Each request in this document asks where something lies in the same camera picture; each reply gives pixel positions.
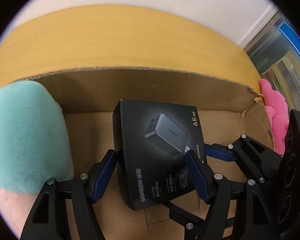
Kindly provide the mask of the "black charger box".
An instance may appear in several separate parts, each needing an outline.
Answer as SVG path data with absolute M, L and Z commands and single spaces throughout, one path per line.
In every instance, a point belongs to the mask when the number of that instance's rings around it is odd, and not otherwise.
M 206 161 L 196 107 L 120 100 L 113 112 L 113 136 L 121 198 L 132 210 L 194 190 L 185 155 L 193 150 Z

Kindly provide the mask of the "teal and pink plush toy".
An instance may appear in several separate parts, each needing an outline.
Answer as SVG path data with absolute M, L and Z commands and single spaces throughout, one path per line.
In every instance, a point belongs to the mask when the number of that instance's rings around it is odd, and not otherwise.
M 21 232 L 43 185 L 70 180 L 74 168 L 63 111 L 36 81 L 0 89 L 0 215 Z

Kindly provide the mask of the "long cardboard box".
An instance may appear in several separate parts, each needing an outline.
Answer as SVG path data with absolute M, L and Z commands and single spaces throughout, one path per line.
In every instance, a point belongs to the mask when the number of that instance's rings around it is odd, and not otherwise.
M 246 134 L 269 148 L 273 137 L 258 92 L 207 75 L 146 68 L 54 72 L 32 77 L 59 103 L 70 137 L 74 173 L 89 170 L 113 148 L 112 113 L 121 99 L 195 106 L 204 141 L 227 145 Z M 106 239 L 183 239 L 184 228 L 162 205 L 131 210 L 122 200 L 117 175 L 94 206 Z

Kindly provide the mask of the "pink bear plush toy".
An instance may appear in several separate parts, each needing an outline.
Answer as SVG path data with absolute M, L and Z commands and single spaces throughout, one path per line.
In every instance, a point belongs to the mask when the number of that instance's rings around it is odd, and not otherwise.
M 285 138 L 289 124 L 286 99 L 279 91 L 272 89 L 268 80 L 260 79 L 259 85 L 271 125 L 274 151 L 283 156 L 285 152 Z

